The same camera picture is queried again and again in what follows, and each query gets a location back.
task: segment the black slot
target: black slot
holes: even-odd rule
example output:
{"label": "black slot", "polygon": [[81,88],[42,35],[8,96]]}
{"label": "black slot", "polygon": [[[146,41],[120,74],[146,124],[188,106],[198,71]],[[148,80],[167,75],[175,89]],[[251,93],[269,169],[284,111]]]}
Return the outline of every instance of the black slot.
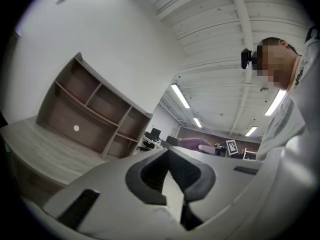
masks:
{"label": "black slot", "polygon": [[252,169],[252,168],[243,167],[243,166],[237,166],[233,170],[240,173],[244,173],[244,174],[250,174],[250,175],[256,175],[258,172],[258,169]]}
{"label": "black slot", "polygon": [[187,202],[183,202],[180,224],[184,226],[186,230],[192,230],[204,223],[201,219],[195,216]]}
{"label": "black slot", "polygon": [[76,230],[99,195],[98,192],[91,189],[84,190],[82,194],[58,217],[58,221],[65,226]]}

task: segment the white surface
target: white surface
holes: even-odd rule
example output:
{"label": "white surface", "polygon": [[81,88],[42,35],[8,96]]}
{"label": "white surface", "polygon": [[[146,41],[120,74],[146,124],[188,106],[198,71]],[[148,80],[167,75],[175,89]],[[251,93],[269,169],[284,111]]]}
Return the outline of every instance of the white surface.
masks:
{"label": "white surface", "polygon": [[172,136],[172,137],[177,137],[178,136],[178,133],[179,133],[179,131],[180,131],[180,128],[181,128],[181,125],[180,124],[177,124],[175,127],[173,127],[172,128],[172,131],[171,131],[171,133],[170,133],[170,135]]}
{"label": "white surface", "polygon": [[[278,37],[302,54],[309,18],[296,0],[243,1],[244,4],[234,0],[151,0],[159,14],[170,12],[161,21],[172,28],[187,55],[172,82],[181,87],[202,129],[230,138],[236,122],[233,139],[260,141],[271,119],[265,112],[277,90],[269,86],[266,93],[260,92],[266,84],[254,71],[251,84],[246,87],[248,75],[241,69],[240,53],[251,37],[243,28],[250,24],[254,47],[264,38]],[[241,21],[245,10],[248,18]],[[161,103],[183,126],[199,129],[171,87]],[[253,125],[258,130],[244,138]]]}
{"label": "white surface", "polygon": [[170,171],[166,174],[163,182],[162,195],[166,197],[166,206],[176,221],[180,222],[184,204],[184,193],[171,176]]}
{"label": "white surface", "polygon": [[[210,239],[226,239],[239,226],[242,226],[242,221],[252,213],[258,213],[255,205],[259,202],[262,202],[261,205],[263,205],[270,186],[272,186],[273,177],[276,175],[273,168],[261,167],[262,164],[266,164],[261,161],[251,161],[250,168],[261,168],[263,173],[262,176],[259,173],[253,176],[233,170],[236,166],[248,166],[248,161],[226,159],[181,147],[175,147],[172,150],[178,150],[192,159],[208,164],[216,175],[214,187],[206,197],[189,204],[191,211],[205,222],[194,230],[186,231],[177,221],[177,217],[173,216],[175,212],[173,213],[166,205],[145,205],[128,189],[125,181],[128,169],[155,154],[156,150],[97,166],[84,177],[62,189],[47,202],[43,209],[52,217],[57,218],[83,190],[94,189],[100,193],[100,197],[77,229],[78,232],[90,235],[92,238],[200,240],[208,239],[210,236]],[[276,162],[277,160],[272,157],[271,161]],[[171,187],[169,191],[175,194],[177,190],[174,189],[173,182],[168,187]],[[179,205],[181,195],[177,193],[175,197],[172,201]]]}
{"label": "white surface", "polygon": [[18,24],[21,37],[13,61],[0,76],[5,81],[0,84],[0,110],[7,122],[35,116],[50,84],[78,52],[103,78],[152,113],[185,59],[152,4],[56,1],[33,1]]}
{"label": "white surface", "polygon": [[146,132],[150,133],[152,128],[156,128],[161,131],[160,139],[166,140],[174,128],[178,127],[178,123],[169,115],[160,105],[158,105],[154,112],[153,117],[146,128]]}

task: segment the white wall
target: white wall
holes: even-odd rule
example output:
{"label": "white wall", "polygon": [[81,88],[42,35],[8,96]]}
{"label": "white wall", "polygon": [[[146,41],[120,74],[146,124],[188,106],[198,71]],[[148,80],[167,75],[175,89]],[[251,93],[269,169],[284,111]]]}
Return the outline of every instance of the white wall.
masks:
{"label": "white wall", "polygon": [[185,55],[148,0],[35,0],[0,83],[0,110],[13,123],[38,114],[55,77],[77,52],[149,113]]}
{"label": "white wall", "polygon": [[172,128],[172,131],[171,131],[170,135],[173,136],[173,137],[177,137],[178,133],[180,131],[180,128],[181,128],[181,125],[180,124],[176,124],[176,126]]}
{"label": "white wall", "polygon": [[160,130],[160,139],[165,141],[168,135],[171,134],[173,128],[176,128],[177,125],[177,121],[174,120],[174,118],[160,105],[158,105],[153,112],[153,117],[146,128],[146,131],[150,133],[152,128]]}

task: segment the man's ear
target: man's ear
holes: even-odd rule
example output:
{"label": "man's ear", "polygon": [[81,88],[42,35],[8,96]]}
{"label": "man's ear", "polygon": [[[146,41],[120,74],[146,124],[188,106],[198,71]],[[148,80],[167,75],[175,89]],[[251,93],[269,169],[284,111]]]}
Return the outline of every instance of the man's ear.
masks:
{"label": "man's ear", "polygon": [[281,46],[284,46],[284,47],[286,47],[286,48],[290,48],[289,47],[289,45],[288,45],[288,43],[285,41],[285,40],[283,40],[283,39],[280,39],[279,40],[279,45],[281,45]]}

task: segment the man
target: man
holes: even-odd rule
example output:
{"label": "man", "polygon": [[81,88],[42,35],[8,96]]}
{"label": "man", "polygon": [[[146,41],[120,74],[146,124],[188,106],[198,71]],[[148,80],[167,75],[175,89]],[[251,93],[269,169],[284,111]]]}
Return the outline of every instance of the man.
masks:
{"label": "man", "polygon": [[319,44],[320,33],[314,26],[308,31],[302,56],[285,40],[275,37],[262,40],[253,53],[252,68],[257,70],[257,74],[267,77],[268,82],[273,82],[275,87],[287,93],[266,128],[256,154],[257,160],[264,160],[271,149],[284,147],[288,140],[306,130],[305,122],[290,94],[297,85],[304,84],[304,77],[309,70],[320,70],[315,68],[315,60],[320,59]]}

